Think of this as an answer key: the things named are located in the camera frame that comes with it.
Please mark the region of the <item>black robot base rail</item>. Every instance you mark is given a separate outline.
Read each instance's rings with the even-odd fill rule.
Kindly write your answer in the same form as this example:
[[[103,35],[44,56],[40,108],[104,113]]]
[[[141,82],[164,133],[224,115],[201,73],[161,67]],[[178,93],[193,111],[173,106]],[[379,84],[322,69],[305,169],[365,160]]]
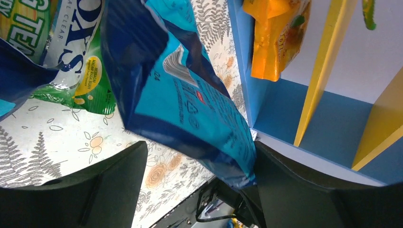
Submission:
[[[242,204],[241,195],[217,178],[195,192],[151,225],[152,228],[225,228]]]

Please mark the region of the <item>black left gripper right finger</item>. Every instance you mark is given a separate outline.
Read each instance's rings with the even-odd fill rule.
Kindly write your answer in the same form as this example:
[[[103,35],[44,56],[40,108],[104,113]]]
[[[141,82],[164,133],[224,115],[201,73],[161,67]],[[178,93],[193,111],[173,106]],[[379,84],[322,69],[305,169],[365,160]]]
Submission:
[[[240,193],[259,228],[400,228],[403,185],[340,179],[255,142],[257,184]]]

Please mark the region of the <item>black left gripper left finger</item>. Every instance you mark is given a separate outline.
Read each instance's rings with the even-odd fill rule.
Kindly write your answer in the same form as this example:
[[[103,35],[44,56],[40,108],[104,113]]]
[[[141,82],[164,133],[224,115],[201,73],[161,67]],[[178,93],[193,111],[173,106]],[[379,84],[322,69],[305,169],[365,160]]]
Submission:
[[[40,186],[1,188],[3,228],[129,228],[147,162],[139,141],[116,155]]]

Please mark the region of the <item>orange mango candy bag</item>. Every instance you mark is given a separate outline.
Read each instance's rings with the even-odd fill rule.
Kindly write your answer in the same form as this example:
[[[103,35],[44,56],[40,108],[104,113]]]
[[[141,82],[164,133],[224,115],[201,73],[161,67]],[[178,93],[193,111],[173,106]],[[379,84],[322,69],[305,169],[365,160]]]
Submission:
[[[309,0],[245,0],[255,20],[251,76],[276,82],[299,54],[307,30]]]

